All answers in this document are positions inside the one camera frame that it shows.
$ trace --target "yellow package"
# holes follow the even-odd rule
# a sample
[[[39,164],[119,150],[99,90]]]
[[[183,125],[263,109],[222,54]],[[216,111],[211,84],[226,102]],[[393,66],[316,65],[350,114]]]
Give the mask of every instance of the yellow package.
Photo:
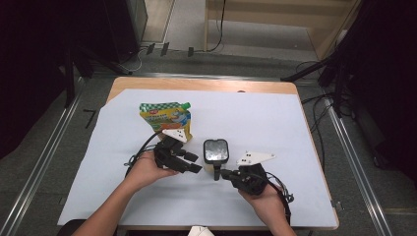
[[[161,130],[184,129],[187,141],[193,136],[190,132],[191,113],[189,102],[142,103],[141,116],[150,124],[155,132]]]

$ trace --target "floor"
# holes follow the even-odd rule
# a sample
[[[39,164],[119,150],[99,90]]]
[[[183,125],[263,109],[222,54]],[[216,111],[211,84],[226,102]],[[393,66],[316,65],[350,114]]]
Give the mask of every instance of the floor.
[[[188,47],[193,46],[196,50],[203,47],[201,12],[204,2],[175,1],[166,33],[155,37],[170,42],[172,50],[165,56],[160,56],[159,51],[154,51],[150,55],[142,53],[141,60],[133,58],[124,64],[128,68],[139,68],[132,71],[132,76],[171,77],[173,80],[175,77],[203,79],[207,76],[221,76],[226,79],[279,81],[279,78],[290,76],[309,65],[300,66],[300,63],[317,60],[304,29],[273,26],[260,28],[251,24],[224,24],[223,45],[216,53],[196,53],[193,57],[188,57]],[[245,28],[246,32],[240,33],[241,28]],[[210,30],[209,42],[215,44],[215,21],[210,24]],[[271,31],[275,31],[276,34],[270,35]],[[153,41],[157,42],[158,39],[149,39],[149,42]],[[56,235],[59,231],[60,226],[57,226],[56,222],[88,147],[99,109],[105,104],[111,85],[117,77],[98,64],[94,66],[95,73],[92,79],[80,79],[78,82],[79,96],[74,109],[71,112],[63,109],[63,92],[32,127],[22,144],[0,160],[0,222],[3,224],[30,179],[31,172],[38,166],[36,164],[40,157],[45,155],[44,148],[51,147],[49,137],[55,134],[55,126],[62,121],[63,112],[69,113],[71,119],[65,123],[59,143],[55,144],[50,158],[44,162],[46,168],[40,173],[35,192],[26,198],[26,207],[22,209],[24,215],[15,222],[18,227],[10,234],[0,231],[0,235]],[[318,76],[319,73],[316,72],[295,83],[301,99],[331,90],[331,86],[318,87]],[[319,103],[317,112],[322,111],[325,106],[324,102]],[[90,124],[91,112],[86,110],[96,110],[98,113]],[[304,111],[308,123],[312,126],[313,103],[306,103]],[[394,168],[382,170],[375,167],[370,149],[358,125],[349,116],[344,116],[340,122],[347,131],[355,154],[385,213],[391,231],[386,235],[415,235],[417,191],[413,183]],[[369,214],[366,198],[351,169],[331,113],[324,116],[320,131],[324,149],[317,132],[313,133],[313,139],[319,156],[323,156],[323,150],[326,153],[325,175],[330,194],[336,202],[342,203],[344,209],[337,211],[340,226],[336,230],[316,230],[314,235],[384,235],[376,229]],[[299,229],[296,233],[308,235],[309,231]]]

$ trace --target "wooden table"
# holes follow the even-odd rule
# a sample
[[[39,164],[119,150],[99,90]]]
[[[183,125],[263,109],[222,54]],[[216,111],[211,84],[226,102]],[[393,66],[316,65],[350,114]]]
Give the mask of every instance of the wooden table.
[[[115,80],[107,104],[100,110],[88,151],[58,224],[65,224],[73,218],[89,217],[123,179],[126,171],[123,163],[151,135],[149,125],[139,116],[137,102],[145,102],[145,100],[162,102],[172,97],[179,99],[183,97],[182,94],[184,99],[190,99],[192,104],[191,130],[194,137],[184,145],[187,151],[196,153],[201,157],[199,161],[202,161],[200,151],[204,140],[219,138],[217,136],[225,138],[229,142],[231,153],[228,162],[230,166],[226,166],[229,169],[237,168],[234,163],[240,157],[239,153],[243,148],[252,151],[254,150],[251,148],[262,149],[265,152],[271,152],[270,150],[274,150],[275,153],[280,152],[278,158],[263,163],[263,166],[266,171],[275,173],[295,196],[295,201],[290,204],[293,213],[292,226],[322,230],[338,227],[338,219],[330,203],[331,197],[326,179],[320,167],[297,89],[293,84],[132,77]],[[265,110],[269,105],[278,104],[282,109],[281,112],[272,112],[274,114],[265,117],[266,119],[257,118],[256,120],[261,123],[247,129],[239,128],[241,123],[239,120],[233,120],[232,123],[228,121],[230,118],[227,118],[227,114],[236,114],[236,110],[227,104],[239,102],[249,104],[260,97],[266,102],[257,103],[258,108],[263,107]],[[291,101],[291,105],[276,103],[276,98],[279,97],[283,98],[279,99],[281,102]],[[218,107],[217,104],[227,107],[226,110],[218,108],[217,111],[225,114],[221,119],[206,112],[217,109],[215,108]],[[281,125],[277,124],[271,129],[266,128],[265,124],[276,114],[284,117],[277,118],[276,122],[280,121]],[[288,124],[283,125],[282,119],[287,120]],[[299,125],[290,124],[291,120],[296,120]],[[278,126],[281,134],[276,134],[273,140],[277,143],[273,142],[275,145],[271,145],[270,137],[275,134],[271,131]],[[259,127],[265,136],[255,134],[253,131],[258,128],[254,127]],[[246,131],[256,135],[257,138],[254,139],[252,136],[248,139],[244,138]],[[300,141],[300,146],[296,146],[294,141],[296,143]],[[213,200],[210,196],[215,196],[215,201],[218,201],[214,204],[216,207],[212,206]],[[192,210],[193,206],[198,206],[199,210]],[[214,210],[216,208],[221,212],[217,213]],[[317,218],[316,214],[320,214],[323,220]],[[267,230],[230,182],[224,180],[214,182],[204,170],[199,174],[185,173],[165,178],[140,190],[131,199],[119,224],[121,228],[130,230],[189,230],[192,225],[206,225],[211,230]]]
[[[355,19],[360,0],[227,0],[224,20],[307,28],[318,58],[332,51]],[[206,0],[205,50],[209,20],[220,20],[222,0]]]

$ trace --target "white table surface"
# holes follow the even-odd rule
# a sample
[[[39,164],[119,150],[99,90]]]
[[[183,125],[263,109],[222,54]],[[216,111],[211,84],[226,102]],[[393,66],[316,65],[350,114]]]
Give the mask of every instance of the white table surface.
[[[150,125],[139,115],[139,105],[171,101],[191,103],[194,137],[184,149],[200,157],[196,163],[204,163],[207,139],[228,141],[228,169],[237,169],[236,160],[246,150],[274,153],[277,158],[264,162],[263,167],[294,195],[291,226],[338,226],[298,95],[147,89],[125,89],[100,110],[59,225],[88,218],[123,180],[124,163],[152,135]],[[161,179],[140,190],[119,225],[265,226],[229,181],[213,181],[204,169]]]

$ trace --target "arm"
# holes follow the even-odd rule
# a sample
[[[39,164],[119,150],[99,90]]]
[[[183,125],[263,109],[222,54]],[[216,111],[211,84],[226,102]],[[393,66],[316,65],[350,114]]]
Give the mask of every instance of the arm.
[[[126,205],[136,192],[160,178],[175,174],[176,171],[156,166],[153,151],[143,153],[128,176],[73,235],[113,235]]]
[[[272,186],[267,185],[259,196],[251,196],[241,190],[239,194],[254,208],[257,216],[274,236],[296,235],[286,221],[284,206]]]

